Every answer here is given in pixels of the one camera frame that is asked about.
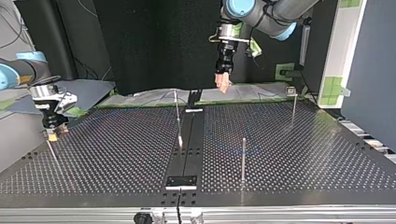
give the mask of gray panel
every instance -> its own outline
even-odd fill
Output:
[[[202,162],[191,155],[186,165],[185,175],[199,176],[198,190],[187,195],[188,205],[396,203],[392,162],[312,105],[297,104],[292,119],[292,105],[206,106]],[[194,152],[199,143],[189,148]]]
[[[0,207],[165,205],[174,108],[95,110],[69,130],[52,144],[59,163],[43,146],[0,175]]]
[[[392,149],[396,149],[396,45],[392,22],[396,1],[369,0],[364,12],[342,114]]]

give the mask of green tape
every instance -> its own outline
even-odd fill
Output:
[[[323,91],[319,100],[320,105],[336,105],[342,93],[341,77],[325,77]]]
[[[341,0],[340,7],[359,7],[361,0]]]

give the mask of black cable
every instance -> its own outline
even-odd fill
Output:
[[[176,207],[176,211],[177,211],[177,220],[178,220],[178,224],[182,224],[182,220],[181,220],[181,214],[180,214],[180,207],[178,206],[180,204],[180,194],[178,195],[178,199],[177,199],[177,207]]]
[[[301,70],[300,70],[300,74],[301,74],[301,77],[303,78],[305,86],[308,88],[308,91],[311,93],[312,98],[314,98],[315,103],[318,105],[318,99],[315,98],[315,95],[313,94],[311,88],[309,88],[308,82],[306,82],[306,79],[304,77],[304,73]]]
[[[81,67],[85,70],[85,77],[84,78],[88,78],[88,76],[93,77],[93,79],[99,80],[99,76],[97,75],[97,73],[91,68],[89,67],[87,64],[82,63],[79,59],[74,58],[75,61],[77,63],[79,63],[81,65]]]
[[[18,40],[18,39],[21,37],[21,35],[22,35],[22,32],[23,32],[23,28],[22,28],[22,27],[23,27],[23,25],[22,25],[22,17],[21,17],[20,32],[18,33],[17,37],[16,37],[13,41],[9,42],[8,44],[5,44],[5,45],[1,46],[0,49],[6,48],[6,47],[8,47],[8,46],[14,44],[15,42],[17,42],[17,40]]]

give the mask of end effector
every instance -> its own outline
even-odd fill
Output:
[[[241,39],[240,32],[235,26],[242,22],[252,29],[283,41],[289,38],[299,20],[305,12],[318,0],[223,0],[221,19],[218,27],[219,59],[216,63],[216,82],[220,89],[224,78],[233,71],[233,56],[239,42],[249,43],[250,40]]]
[[[42,52],[17,54],[17,60],[0,59],[0,90],[12,89],[27,84],[35,108],[42,114],[42,123],[50,141],[57,141],[61,133],[67,133],[68,118],[63,115],[72,108],[78,98],[67,90],[60,90],[52,77],[47,60]]]

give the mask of metal bracket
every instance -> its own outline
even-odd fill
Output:
[[[343,87],[343,88],[341,89],[341,95],[346,96],[346,97],[349,97],[349,96],[350,96],[350,90],[347,89],[347,88],[345,88],[345,87]]]
[[[188,109],[186,109],[186,113],[197,113],[204,111],[200,106],[195,105],[195,103],[201,100],[202,91],[203,90],[190,91],[189,100],[187,102]]]
[[[165,188],[166,190],[196,190],[197,176],[169,176]]]

